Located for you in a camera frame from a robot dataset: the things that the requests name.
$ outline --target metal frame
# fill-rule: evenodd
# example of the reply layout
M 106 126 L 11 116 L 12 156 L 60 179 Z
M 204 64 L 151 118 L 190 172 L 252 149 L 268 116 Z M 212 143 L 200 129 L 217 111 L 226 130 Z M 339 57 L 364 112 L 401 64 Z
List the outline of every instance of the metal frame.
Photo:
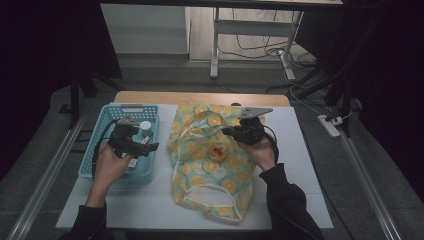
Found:
M 288 56 L 297 29 L 300 24 L 303 12 L 296 12 L 296 16 L 292 23 L 287 22 L 258 22 L 245 20 L 220 20 L 219 8 L 215 9 L 214 18 L 214 37 L 211 56 L 210 78 L 218 78 L 218 37 L 219 34 L 231 35 L 248 35 L 248 36 L 272 36 L 272 37 L 287 37 L 287 44 L 284 50 L 280 50 L 281 62 L 284 66 L 284 71 L 289 81 L 295 80 L 293 70 L 290 66 Z
M 86 106 L 83 106 L 83 112 L 81 117 L 76 122 L 73 129 L 68 130 L 68 133 L 65 136 L 65 139 L 62 141 L 59 149 L 56 151 L 53 158 L 50 160 L 47 169 L 44 171 L 43 176 L 35 187 L 31 197 L 27 201 L 24 209 L 21 212 L 18 220 L 12 228 L 12 231 L 9 233 L 7 240 L 19 240 L 25 239 L 28 235 L 32 224 L 35 221 L 35 218 L 38 215 L 38 212 L 41 209 L 47 195 L 50 192 L 53 183 L 56 180 L 57 175 L 59 174 L 60 169 L 62 168 L 63 163 L 65 162 L 71 147 L 78 136 L 78 133 L 85 122 L 85 118 L 89 112 L 91 112 L 91 107 L 93 99 L 87 99 Z
M 388 240 L 401 240 L 402 237 L 397 230 L 396 224 L 393 221 L 393 218 L 391 217 L 383 199 L 381 199 L 377 188 L 375 187 L 370 175 L 368 174 L 368 171 L 363 164 L 362 159 L 352 140 L 348 138 L 343 131 L 341 131 L 341 140 L 349 160 L 352 163 L 352 167 L 355 170 L 356 175 L 362 184 L 362 187 L 364 188 L 365 194 L 367 195 L 371 206 L 375 210 L 377 219 L 380 222 L 381 229 L 386 235 L 386 238 Z

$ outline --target white table surface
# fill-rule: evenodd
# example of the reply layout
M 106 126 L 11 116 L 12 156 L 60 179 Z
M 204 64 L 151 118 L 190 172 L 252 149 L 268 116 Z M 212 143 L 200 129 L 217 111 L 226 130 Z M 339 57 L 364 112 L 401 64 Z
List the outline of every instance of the white table surface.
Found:
M 272 107 L 265 115 L 266 125 L 274 130 L 280 150 L 279 162 L 285 163 L 289 182 L 297 184 L 306 194 L 307 210 L 320 228 L 333 228 L 311 160 L 294 112 L 291 107 Z M 107 226 L 138 230 L 263 230 L 271 229 L 266 207 L 266 184 L 259 168 L 253 174 L 253 197 L 246 217 L 239 223 L 177 205 L 172 197 L 173 167 L 167 141 L 177 105 L 159 105 L 159 148 L 156 152 L 153 180 L 150 184 L 115 184 L 106 198 Z M 71 228 L 84 205 L 91 183 L 79 177 L 56 224 L 57 228 Z

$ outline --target power strip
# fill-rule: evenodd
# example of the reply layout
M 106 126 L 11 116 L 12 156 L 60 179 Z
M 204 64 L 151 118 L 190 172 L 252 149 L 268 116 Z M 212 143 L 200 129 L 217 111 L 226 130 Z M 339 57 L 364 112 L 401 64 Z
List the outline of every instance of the power strip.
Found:
M 321 124 L 324 126 L 325 130 L 327 130 L 328 134 L 330 134 L 330 136 L 332 138 L 336 138 L 340 136 L 340 132 L 339 130 L 336 129 L 336 127 L 334 127 L 333 123 L 331 121 L 326 121 L 325 119 L 327 118 L 326 115 L 320 115 L 318 116 L 319 121 L 321 122 Z

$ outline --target basket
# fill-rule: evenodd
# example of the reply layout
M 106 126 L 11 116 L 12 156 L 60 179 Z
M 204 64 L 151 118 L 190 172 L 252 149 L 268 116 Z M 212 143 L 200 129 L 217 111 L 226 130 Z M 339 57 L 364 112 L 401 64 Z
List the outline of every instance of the basket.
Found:
M 90 138 L 87 150 L 84 154 L 78 174 L 87 180 L 92 181 L 91 167 L 94 147 L 99 141 L 102 132 L 112 120 L 118 120 L 122 117 L 130 116 L 138 122 L 149 121 L 152 123 L 151 130 L 153 136 L 149 143 L 156 143 L 157 130 L 159 128 L 159 113 L 157 105 L 135 105 L 135 104 L 108 104 L 103 106 L 99 118 L 93 130 L 93 135 Z M 114 129 L 115 124 L 112 124 L 104 135 L 107 138 Z M 141 142 L 141 130 L 137 135 L 133 136 L 134 142 Z M 116 182 L 117 183 L 150 183 L 152 181 L 153 166 L 156 152 L 150 152 L 149 156 L 140 156 L 136 167 L 128 167 L 125 174 Z

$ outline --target floral print bag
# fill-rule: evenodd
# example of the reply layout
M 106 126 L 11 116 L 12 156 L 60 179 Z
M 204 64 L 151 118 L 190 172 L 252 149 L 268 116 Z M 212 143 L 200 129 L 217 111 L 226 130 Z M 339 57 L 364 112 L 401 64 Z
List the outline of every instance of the floral print bag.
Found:
M 174 201 L 188 209 L 241 221 L 252 197 L 255 165 L 222 128 L 238 125 L 239 107 L 181 103 L 168 150 Z

